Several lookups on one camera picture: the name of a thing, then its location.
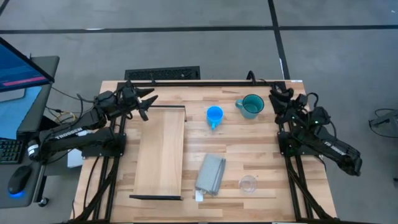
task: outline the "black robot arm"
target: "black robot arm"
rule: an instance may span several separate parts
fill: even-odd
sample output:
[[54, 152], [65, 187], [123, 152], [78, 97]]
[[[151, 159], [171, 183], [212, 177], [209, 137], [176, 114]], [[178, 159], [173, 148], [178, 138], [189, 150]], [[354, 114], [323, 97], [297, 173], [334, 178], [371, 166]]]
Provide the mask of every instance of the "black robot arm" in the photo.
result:
[[289, 132], [279, 134], [279, 144], [287, 148], [284, 155], [295, 156], [297, 155], [295, 149], [307, 147], [335, 161], [338, 167], [347, 174], [359, 176], [362, 166], [361, 153], [329, 134], [324, 127], [331, 123], [327, 111], [321, 106], [316, 106], [316, 103], [312, 111], [307, 111], [304, 107], [307, 105], [308, 97], [299, 94], [295, 100], [291, 100], [292, 96], [292, 89], [282, 93], [271, 90], [269, 95], [277, 115], [275, 122], [292, 124]]
[[[138, 89], [127, 81], [115, 92], [101, 93], [93, 101], [81, 99], [93, 103], [93, 108], [72, 123], [62, 124], [38, 133], [36, 138], [28, 143], [30, 159], [44, 162], [56, 152], [74, 148], [83, 152], [101, 149], [104, 150], [104, 154], [111, 156], [112, 151], [120, 148], [119, 143], [124, 136], [114, 133], [110, 128], [105, 128], [107, 121], [124, 114], [128, 114], [127, 118], [132, 119], [132, 110], [138, 110], [141, 118], [147, 121], [146, 111], [157, 99], [157, 95], [147, 100], [141, 100], [141, 98], [153, 91], [153, 88]], [[95, 133], [85, 136], [77, 135], [84, 130], [96, 129]]]

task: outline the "wooden board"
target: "wooden board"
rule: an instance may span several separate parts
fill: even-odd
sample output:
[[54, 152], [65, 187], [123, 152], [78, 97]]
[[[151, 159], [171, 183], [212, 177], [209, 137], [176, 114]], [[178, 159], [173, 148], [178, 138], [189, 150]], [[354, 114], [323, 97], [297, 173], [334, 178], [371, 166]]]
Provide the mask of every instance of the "wooden board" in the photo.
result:
[[133, 195], [181, 196], [184, 108], [151, 108], [142, 132]]
[[[303, 83], [286, 81], [295, 97], [305, 93]], [[101, 91], [115, 90], [117, 82], [103, 82]], [[294, 221], [292, 198], [284, 158], [279, 154], [274, 123], [275, 114], [268, 100], [269, 87], [157, 87], [151, 95], [159, 95], [158, 105], [185, 105], [187, 122], [184, 130], [182, 196], [183, 201], [147, 201], [129, 198], [134, 192], [140, 144], [140, 119], [135, 112], [127, 121], [127, 147], [120, 159], [118, 181], [111, 215], [112, 222], [272, 222]], [[254, 120], [244, 119], [234, 102], [248, 94], [264, 99], [265, 107]], [[221, 106], [224, 120], [216, 130], [206, 124], [206, 109]], [[195, 180], [206, 153], [226, 158], [226, 169], [217, 197], [194, 199]], [[336, 216], [323, 164], [313, 156], [302, 156], [309, 191], [331, 216]], [[80, 214], [88, 176], [95, 158], [85, 160], [75, 197], [76, 214]], [[98, 188], [102, 159], [94, 169], [88, 201]], [[257, 179], [257, 190], [244, 194], [238, 182], [245, 175]], [[297, 189], [300, 211], [305, 207]], [[107, 193], [101, 204], [104, 217]]]

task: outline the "keyboard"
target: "keyboard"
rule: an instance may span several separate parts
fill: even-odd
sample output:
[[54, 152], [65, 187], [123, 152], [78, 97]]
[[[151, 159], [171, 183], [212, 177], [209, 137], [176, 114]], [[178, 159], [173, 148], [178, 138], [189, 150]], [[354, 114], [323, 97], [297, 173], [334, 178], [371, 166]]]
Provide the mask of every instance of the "keyboard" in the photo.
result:
[[20, 164], [24, 152], [22, 146], [20, 140], [0, 139], [0, 165]]

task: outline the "computer mouse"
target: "computer mouse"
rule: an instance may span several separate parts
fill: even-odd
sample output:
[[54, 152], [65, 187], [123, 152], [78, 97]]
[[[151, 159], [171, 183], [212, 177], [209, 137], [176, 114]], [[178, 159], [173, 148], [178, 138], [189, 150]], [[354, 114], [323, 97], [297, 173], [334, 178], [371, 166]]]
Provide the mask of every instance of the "computer mouse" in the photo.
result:
[[18, 194], [21, 192], [29, 180], [32, 168], [30, 166], [21, 166], [15, 170], [8, 182], [8, 192], [10, 194]]

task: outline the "black floor stripe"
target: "black floor stripe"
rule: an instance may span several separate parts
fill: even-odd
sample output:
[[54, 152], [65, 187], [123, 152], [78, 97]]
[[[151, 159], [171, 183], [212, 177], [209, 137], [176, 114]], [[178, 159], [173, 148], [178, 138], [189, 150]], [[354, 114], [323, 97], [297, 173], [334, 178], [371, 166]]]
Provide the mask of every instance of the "black floor stripe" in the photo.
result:
[[100, 34], [134, 32], [198, 32], [198, 31], [257, 31], [273, 30], [272, 26], [216, 26], [216, 27], [145, 27], [110, 29], [54, 29], [54, 30], [0, 30], [0, 34]]
[[1, 16], [2, 12], [4, 12], [9, 1], [10, 0], [4, 0], [4, 2], [2, 2], [1, 6], [0, 6], [0, 16]]
[[280, 26], [279, 30], [383, 30], [398, 29], [398, 25], [356, 25], [356, 26]]
[[360, 25], [360, 26], [219, 26], [219, 27], [143, 27], [143, 28], [105, 28], [105, 29], [24, 29], [0, 30], [0, 34], [110, 34], [135, 32], [199, 32], [199, 31], [258, 31], [258, 30], [388, 30], [398, 29], [398, 25]]
[[276, 46], [278, 48], [280, 62], [282, 64], [282, 69], [283, 69], [282, 72], [284, 75], [284, 79], [290, 80], [289, 69], [287, 68], [286, 55], [285, 55], [284, 45], [282, 43], [282, 37], [280, 36], [278, 18], [276, 16], [274, 1], [268, 0], [268, 5], [269, 5], [269, 11], [271, 13], [272, 26], [274, 28], [275, 41], [276, 41]]

